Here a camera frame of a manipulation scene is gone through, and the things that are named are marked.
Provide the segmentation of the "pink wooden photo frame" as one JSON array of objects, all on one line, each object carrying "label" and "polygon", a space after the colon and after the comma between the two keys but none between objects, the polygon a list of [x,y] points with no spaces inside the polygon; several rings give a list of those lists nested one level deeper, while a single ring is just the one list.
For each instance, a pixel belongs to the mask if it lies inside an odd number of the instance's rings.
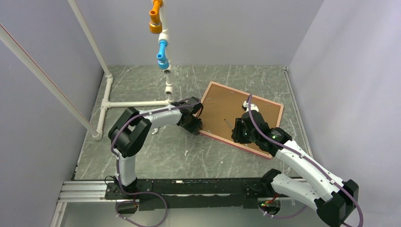
[{"label": "pink wooden photo frame", "polygon": [[[211,81],[201,99],[203,111],[197,114],[202,120],[202,129],[199,132],[201,135],[236,148],[272,159],[269,153],[262,151],[255,144],[243,145],[233,142],[231,138],[232,130],[224,121],[224,119],[227,119],[232,127],[235,126],[235,119],[240,118],[245,113],[242,106],[248,96],[249,93]],[[256,95],[253,95],[252,103],[256,104],[259,112],[270,127],[278,127],[280,125],[284,111],[283,104]]]}]

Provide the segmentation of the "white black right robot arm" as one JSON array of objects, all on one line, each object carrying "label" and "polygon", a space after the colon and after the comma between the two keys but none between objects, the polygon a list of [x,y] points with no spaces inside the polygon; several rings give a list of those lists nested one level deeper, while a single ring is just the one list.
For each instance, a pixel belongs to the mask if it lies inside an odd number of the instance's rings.
[{"label": "white black right robot arm", "polygon": [[235,143],[254,143],[262,151],[283,161],[304,180],[301,183],[276,169],[261,179],[261,192],[266,196],[284,194],[314,209],[330,227],[346,225],[346,219],[357,210],[359,224],[364,222],[358,204],[359,186],[353,180],[344,181],[311,158],[283,129],[271,128],[258,107],[250,100],[243,102],[244,114],[236,118],[232,139]]}]

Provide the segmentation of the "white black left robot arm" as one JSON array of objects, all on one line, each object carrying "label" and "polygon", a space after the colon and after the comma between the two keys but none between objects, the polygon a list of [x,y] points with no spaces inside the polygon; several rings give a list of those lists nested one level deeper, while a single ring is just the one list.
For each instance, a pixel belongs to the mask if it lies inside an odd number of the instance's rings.
[{"label": "white black left robot arm", "polygon": [[190,97],[152,110],[127,108],[108,133],[111,152],[116,157],[117,173],[113,178],[117,192],[125,199],[137,192],[135,172],[136,155],[142,149],[151,130],[167,125],[177,125],[197,135],[202,121],[195,114],[202,112],[200,99]]}]

